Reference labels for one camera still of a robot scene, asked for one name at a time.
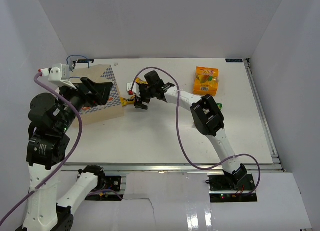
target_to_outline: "white wall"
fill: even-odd
[[[252,71],[284,167],[320,230],[320,0],[283,0],[252,56]]]
[[[0,219],[28,193],[28,113],[43,90],[39,68],[65,62],[66,51],[38,0],[0,0]],[[25,206],[1,230],[21,225]]]
[[[281,0],[39,0],[68,54],[248,58]]]

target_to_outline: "cable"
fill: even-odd
[[[159,71],[165,73],[166,75],[168,75],[168,76],[174,81],[174,83],[175,83],[175,85],[176,85],[176,88],[177,88],[177,90],[178,90],[177,102],[176,102],[176,110],[175,110],[176,134],[177,134],[177,137],[178,137],[178,141],[179,141],[179,145],[180,145],[180,148],[181,148],[181,150],[182,150],[182,153],[183,153],[185,159],[188,161],[188,163],[189,163],[191,166],[193,166],[194,168],[198,169],[198,170],[207,171],[207,170],[212,170],[212,169],[214,169],[214,168],[222,165],[224,162],[226,162],[226,161],[228,161],[228,160],[231,160],[231,159],[233,159],[233,158],[235,158],[235,157],[237,157],[237,158],[238,158],[238,157],[242,157],[242,156],[250,157],[250,158],[252,158],[252,159],[255,161],[255,163],[256,163],[256,165],[257,165],[257,167],[258,167],[258,181],[256,182],[256,185],[255,185],[255,187],[253,188],[253,190],[252,190],[251,192],[247,193],[246,196],[251,195],[254,191],[256,191],[257,187],[258,187],[259,184],[260,184],[260,180],[261,180],[261,169],[260,169],[260,165],[259,165],[258,161],[256,160],[256,158],[253,157],[253,156],[250,155],[250,154],[242,153],[242,154],[238,154],[238,155],[235,155],[235,156],[227,157],[227,158],[225,158],[224,160],[222,160],[221,162],[219,162],[219,163],[217,163],[217,164],[215,164],[215,165],[213,165],[213,166],[211,166],[211,167],[206,167],[206,168],[204,168],[204,167],[199,167],[199,166],[195,165],[195,164],[190,160],[190,158],[188,157],[188,155],[187,155],[187,153],[186,153],[186,151],[185,151],[185,148],[184,148],[184,146],[183,146],[183,144],[182,144],[181,137],[180,137],[180,130],[179,130],[179,106],[180,106],[180,92],[179,92],[179,90],[180,90],[180,87],[179,87],[179,84],[178,84],[177,80],[176,80],[170,73],[168,73],[167,71],[164,71],[164,70],[161,69],[161,68],[158,68],[158,67],[145,67],[145,68],[142,69],[140,72],[138,72],[137,75],[135,76],[135,78],[134,78],[134,80],[133,80],[133,82],[132,82],[131,91],[132,91],[133,88],[134,88],[134,84],[135,84],[136,79],[138,78],[138,76],[139,76],[143,71],[149,70],[149,69],[159,70]]]
[[[70,56],[68,56],[68,57],[66,58],[66,64],[67,64],[67,65],[69,65],[68,59],[71,58],[71,57],[82,57],[82,58],[86,59],[87,62],[88,62],[88,69],[90,69],[89,59],[88,59],[87,57],[85,57],[85,56],[82,56],[82,55],[70,55]]]
[[[37,73],[37,75],[34,77],[34,82],[41,86],[42,88],[44,88],[45,90],[49,91],[51,94],[57,96],[58,99],[60,99],[61,101],[63,101],[64,103],[66,103],[70,109],[75,113],[76,117],[78,118],[79,121],[79,133],[78,136],[76,137],[75,143],[72,147],[72,149],[70,150],[70,152],[68,153],[68,155],[64,158],[64,160],[56,167],[56,169],[49,174],[44,180],[41,181],[41,183],[39,183],[38,186],[35,187],[35,190],[29,192],[23,199],[21,199],[0,221],[0,227],[3,225],[3,223],[6,221],[6,219],[20,206],[22,205],[28,198],[30,198],[35,192],[36,190],[38,190],[39,188],[41,188],[46,182],[48,182],[49,179],[51,179],[61,168],[62,166],[67,162],[67,160],[70,158],[70,156],[74,153],[76,147],[78,146],[78,143],[80,141],[81,135],[82,135],[82,130],[83,130],[83,123],[82,123],[82,119],[80,116],[80,113],[77,111],[77,109],[68,101],[66,100],[64,97],[62,97],[60,94],[58,94],[57,92],[55,92],[52,88],[46,86],[45,84],[43,84],[42,82],[40,82],[38,80],[38,78],[42,76],[42,73],[39,72]]]
[[[101,194],[101,193],[105,193],[105,192],[112,192],[114,193],[115,195],[117,195],[117,197],[122,200],[123,198],[114,190],[112,189],[102,189],[102,190],[99,190],[99,191],[94,191],[94,192],[91,192],[87,195],[87,197],[90,197],[92,195],[98,195],[98,194]]]

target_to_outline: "white table surface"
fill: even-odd
[[[226,63],[225,59],[95,59],[91,65],[111,65],[120,93],[128,97],[126,84],[145,67],[158,67],[170,72],[180,89],[192,93],[197,66],[219,69],[219,88],[214,97],[222,103],[226,134],[236,154],[253,155],[261,164],[271,164],[272,157],[258,108],[243,63]],[[85,68],[87,64],[77,64]],[[158,72],[165,83],[173,81]],[[187,164],[180,149],[176,125],[176,106],[152,99],[148,110],[124,107],[125,116],[86,125],[82,138],[68,163],[85,164]],[[215,164],[220,160],[211,143],[192,128],[189,111],[180,109],[181,139],[190,159],[197,164]],[[67,152],[77,137],[78,129],[70,128]],[[244,164],[253,164],[243,157]]]

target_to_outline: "yellow snack package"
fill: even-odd
[[[215,96],[219,84],[219,69],[196,67],[193,93],[195,95]]]

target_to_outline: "checkered pattern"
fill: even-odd
[[[117,90],[117,81],[116,81],[116,77],[115,77],[115,74],[114,74],[111,66],[106,69],[106,71],[103,73],[103,75],[101,75],[101,77],[114,82],[114,85],[113,85],[111,92],[110,92],[109,101],[104,106],[99,105],[97,107],[93,107],[88,110],[81,110],[81,112],[80,112],[81,115],[94,113],[94,112],[104,110],[107,108],[111,108],[111,107],[115,107],[115,106],[121,106],[120,93]]]

